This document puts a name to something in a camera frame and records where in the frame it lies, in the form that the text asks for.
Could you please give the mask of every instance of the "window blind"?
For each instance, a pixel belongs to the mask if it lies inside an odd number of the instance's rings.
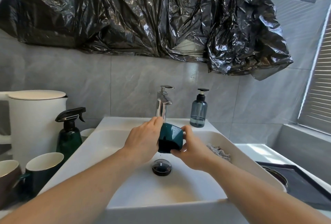
[[[331,134],[331,20],[327,24],[298,123]]]

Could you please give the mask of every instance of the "pump dispenser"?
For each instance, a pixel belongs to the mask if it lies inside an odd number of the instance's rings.
[[[78,149],[82,144],[81,134],[75,126],[75,120],[83,120],[82,114],[86,112],[85,107],[79,107],[61,112],[55,119],[56,122],[63,122],[63,129],[59,133],[56,151],[64,155],[64,162]]]
[[[205,126],[205,119],[208,108],[208,105],[205,102],[204,93],[209,91],[209,89],[199,88],[198,90],[200,93],[197,95],[197,99],[192,103],[190,125],[201,128]]]

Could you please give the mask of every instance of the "person's left hand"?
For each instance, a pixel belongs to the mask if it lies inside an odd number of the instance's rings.
[[[162,117],[153,117],[149,122],[133,128],[122,150],[134,155],[140,164],[151,160],[159,149],[158,140],[162,125]]]

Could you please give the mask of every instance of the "sink basin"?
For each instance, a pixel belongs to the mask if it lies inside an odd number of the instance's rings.
[[[124,146],[130,130],[147,120],[149,119],[105,117],[96,130],[46,184],[41,193],[112,155]],[[188,119],[168,119],[167,122],[179,127],[189,123]],[[234,165],[278,189],[285,190],[280,182],[246,156],[209,122],[206,122],[203,128],[193,128],[193,132],[206,144],[221,146],[225,153],[231,154]],[[160,177],[152,172],[152,163],[157,159],[166,159],[172,164],[172,171],[168,176]],[[223,189],[209,174],[190,169],[171,154],[156,153],[117,190],[107,209],[197,202],[219,203],[226,199],[227,196]]]

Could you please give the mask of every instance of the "blue soap dispenser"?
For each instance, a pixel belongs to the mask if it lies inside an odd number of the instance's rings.
[[[206,120],[206,114],[208,108],[208,105],[205,102],[204,93],[206,91],[209,91],[209,89],[199,88],[198,90],[200,91],[200,93],[197,95],[197,99],[192,103],[190,125],[201,128],[205,126],[205,120]]]

